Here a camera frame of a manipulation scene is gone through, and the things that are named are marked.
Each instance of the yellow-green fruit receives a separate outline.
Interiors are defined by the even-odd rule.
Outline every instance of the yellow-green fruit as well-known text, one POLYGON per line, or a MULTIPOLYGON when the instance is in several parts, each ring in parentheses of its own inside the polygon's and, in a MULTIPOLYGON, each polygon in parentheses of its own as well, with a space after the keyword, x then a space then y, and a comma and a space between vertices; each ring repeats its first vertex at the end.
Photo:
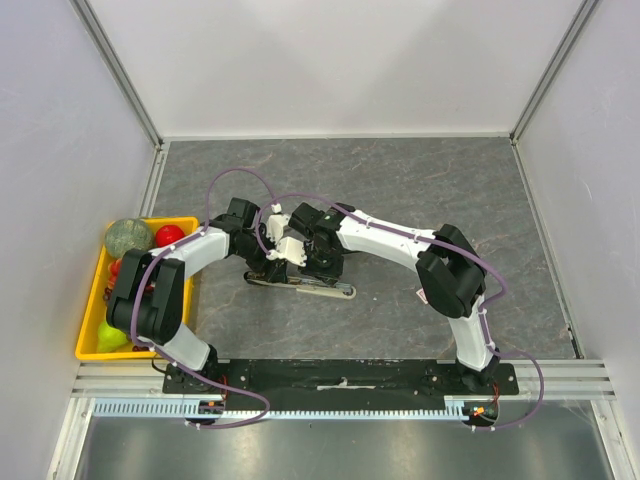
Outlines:
POLYGON ((98 326, 98 353, 113 352, 128 342, 127 334, 109 326, 106 319, 98 326))

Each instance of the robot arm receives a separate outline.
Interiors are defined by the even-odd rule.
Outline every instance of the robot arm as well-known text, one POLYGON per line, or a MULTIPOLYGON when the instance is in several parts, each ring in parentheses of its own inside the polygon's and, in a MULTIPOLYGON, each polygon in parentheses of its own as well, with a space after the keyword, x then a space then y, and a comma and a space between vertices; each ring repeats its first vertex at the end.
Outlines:
POLYGON ((393 227, 413 238, 438 239, 475 255, 460 230, 451 225, 444 225, 437 232, 417 230, 378 220, 349 206, 341 206, 357 217, 366 219, 367 225, 335 209, 321 212, 305 203, 291 215, 289 225, 309 239, 305 245, 307 260, 305 266, 300 268, 301 272, 333 280, 342 273, 340 260, 344 251, 376 255, 417 272, 429 304, 449 320, 459 364, 481 376, 490 376, 498 359, 485 345, 478 314, 479 305, 484 299, 486 272, 462 255, 433 245, 426 248, 423 242, 371 228, 368 224, 393 227))
MULTIPOLYGON (((474 253, 462 233, 451 225, 439 231, 416 230, 374 219, 364 212, 341 205, 369 222, 391 226, 417 236, 435 238, 474 253)), ((160 346, 167 354, 192 370, 215 369, 215 348, 198 339, 181 323, 184 280, 205 266, 229 255, 244 258, 253 272, 268 283, 286 283, 287 262, 301 273, 334 285, 342 275, 343 255, 366 252, 418 273, 425 296, 436 311, 449 319, 456 345, 457 362, 482 382, 497 366, 485 345, 478 306, 485 291, 485 271, 462 255, 441 247, 403 238, 353 220, 334 210, 326 212, 302 203, 289 216, 272 215, 260 226, 261 239, 270 249, 267 256, 259 247, 252 223, 258 207, 233 199, 226 214, 200 228, 194 240, 176 248, 162 259, 152 275, 155 289, 143 297, 138 332, 143 340, 160 346), (285 236, 287 227, 301 233, 301 242, 285 236)), ((118 280, 107 310, 108 323, 129 332, 131 310, 144 268, 161 249, 129 251, 123 258, 118 280)))

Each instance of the white bracket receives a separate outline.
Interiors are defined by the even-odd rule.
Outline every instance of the white bracket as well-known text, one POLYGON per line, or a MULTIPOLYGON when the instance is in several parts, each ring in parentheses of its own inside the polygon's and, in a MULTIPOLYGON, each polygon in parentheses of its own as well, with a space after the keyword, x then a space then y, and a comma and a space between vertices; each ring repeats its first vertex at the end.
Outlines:
POLYGON ((267 255, 269 260, 284 259, 289 263, 304 267, 307 255, 304 253, 304 244, 295 238, 284 237, 278 241, 275 250, 271 250, 267 255))
POLYGON ((289 215, 271 215, 267 220, 267 238, 273 243, 284 236, 284 230, 289 226, 289 215))

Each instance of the black mounting plate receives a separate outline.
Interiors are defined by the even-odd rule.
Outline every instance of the black mounting plate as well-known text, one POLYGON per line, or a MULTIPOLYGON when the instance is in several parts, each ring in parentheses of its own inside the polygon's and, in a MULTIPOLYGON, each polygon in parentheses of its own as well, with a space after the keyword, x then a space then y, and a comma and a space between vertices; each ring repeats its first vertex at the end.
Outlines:
MULTIPOLYGON (((439 410, 446 395, 494 393, 492 384, 469 390, 457 366, 439 360, 230 360, 219 364, 219 376, 217 381, 224 376, 230 386, 264 395, 274 411, 439 410)), ((494 381, 501 396, 519 393, 511 364, 499 364, 494 381)), ((172 365, 162 392, 219 393, 172 365)), ((227 410, 262 408, 261 401, 245 395, 232 393, 226 402, 227 410)))

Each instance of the white wall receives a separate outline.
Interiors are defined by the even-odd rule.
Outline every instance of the white wall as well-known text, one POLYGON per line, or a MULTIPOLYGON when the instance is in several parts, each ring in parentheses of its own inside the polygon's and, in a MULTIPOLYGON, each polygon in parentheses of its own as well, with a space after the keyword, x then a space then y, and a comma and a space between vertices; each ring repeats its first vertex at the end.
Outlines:
POLYGON ((601 2, 522 139, 579 338, 640 447, 640 4, 601 2))
POLYGON ((65 0, 0 2, 0 470, 44 478, 109 220, 153 150, 65 0))
POLYGON ((508 132, 579 0, 91 0, 160 132, 508 132))

